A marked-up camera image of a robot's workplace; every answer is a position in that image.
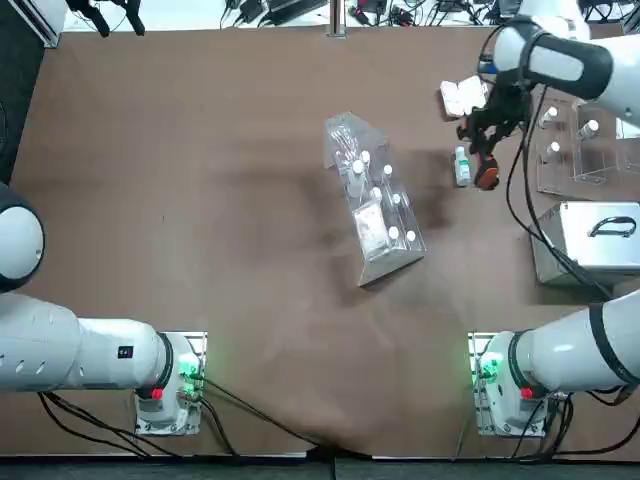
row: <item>metal pole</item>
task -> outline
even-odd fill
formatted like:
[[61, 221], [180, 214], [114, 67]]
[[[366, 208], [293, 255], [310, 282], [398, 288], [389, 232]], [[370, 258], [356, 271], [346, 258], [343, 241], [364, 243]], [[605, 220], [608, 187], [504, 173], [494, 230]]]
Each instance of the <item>metal pole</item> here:
[[346, 37], [346, 4], [345, 0], [329, 0], [328, 37]]

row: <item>floor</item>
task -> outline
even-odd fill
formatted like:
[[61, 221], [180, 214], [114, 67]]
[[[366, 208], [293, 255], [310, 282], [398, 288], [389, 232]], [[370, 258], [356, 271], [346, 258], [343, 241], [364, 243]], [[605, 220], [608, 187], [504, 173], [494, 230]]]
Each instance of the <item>floor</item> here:
[[630, 465], [538, 465], [375, 463], [338, 460], [330, 465], [304, 463], [289, 466], [61, 464], [3, 465], [0, 480], [101, 480], [118, 476], [131, 480], [537, 480], [640, 479], [640, 468]]

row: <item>clear acrylic box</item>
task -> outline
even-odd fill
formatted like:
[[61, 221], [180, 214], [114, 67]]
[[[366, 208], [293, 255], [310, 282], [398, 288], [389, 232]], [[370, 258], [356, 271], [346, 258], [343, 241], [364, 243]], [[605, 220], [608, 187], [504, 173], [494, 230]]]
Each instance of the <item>clear acrylic box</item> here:
[[[578, 100], [573, 103], [575, 122], [572, 123], [573, 170], [578, 182], [603, 183], [611, 171], [617, 170], [616, 118], [606, 110]], [[579, 131], [590, 121], [598, 122], [593, 138], [579, 140]]]
[[640, 129], [638, 127], [617, 120], [616, 153], [620, 171], [640, 174]]
[[325, 121], [324, 130], [324, 166], [338, 170], [362, 250], [358, 285], [421, 259], [424, 240], [387, 138], [350, 112]]
[[[550, 109], [557, 115], [545, 124]], [[581, 140], [580, 130], [592, 120], [596, 135]], [[572, 196], [576, 183], [597, 186], [617, 173], [616, 119], [595, 105], [547, 98], [533, 141], [541, 192]]]

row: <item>small vial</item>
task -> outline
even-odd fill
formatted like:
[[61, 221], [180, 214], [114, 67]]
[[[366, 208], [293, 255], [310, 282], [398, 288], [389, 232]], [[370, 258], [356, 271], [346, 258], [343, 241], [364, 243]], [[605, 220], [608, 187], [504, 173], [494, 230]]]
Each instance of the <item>small vial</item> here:
[[560, 144], [558, 142], [551, 142], [551, 145], [547, 147], [547, 158], [553, 158], [560, 151]]
[[538, 126], [544, 130], [556, 121], [557, 116], [558, 109], [556, 107], [549, 107], [549, 110], [547, 110], [542, 118], [538, 121]]
[[398, 227], [389, 227], [389, 238], [391, 240], [397, 240], [399, 236], [400, 230], [398, 230]]
[[578, 132], [578, 139], [584, 141], [595, 137], [598, 134], [599, 128], [600, 125], [597, 120], [589, 120]]
[[456, 185], [466, 187], [471, 183], [471, 170], [469, 169], [469, 159], [464, 153], [464, 147], [456, 147], [456, 159], [453, 162]]
[[350, 197], [358, 198], [362, 195], [362, 188], [364, 187], [364, 181], [366, 175], [364, 173], [364, 163], [361, 160], [356, 160], [351, 164], [351, 168], [348, 170], [349, 184], [347, 185], [347, 192]]

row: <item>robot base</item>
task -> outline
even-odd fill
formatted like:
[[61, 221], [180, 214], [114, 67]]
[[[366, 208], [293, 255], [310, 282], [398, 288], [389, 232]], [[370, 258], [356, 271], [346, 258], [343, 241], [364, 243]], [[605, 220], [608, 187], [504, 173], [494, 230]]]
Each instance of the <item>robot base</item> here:
[[523, 399], [520, 388], [513, 381], [507, 360], [512, 337], [512, 332], [468, 335], [471, 369], [475, 380], [474, 399], [478, 433], [507, 437], [542, 437], [542, 427], [547, 414], [546, 399], [542, 400], [543, 405], [538, 408], [535, 418], [523, 435], [523, 428], [540, 399]]
[[204, 373], [206, 332], [164, 332], [173, 347], [173, 370], [161, 398], [136, 400], [136, 434], [194, 435], [200, 431], [201, 381], [187, 375]]

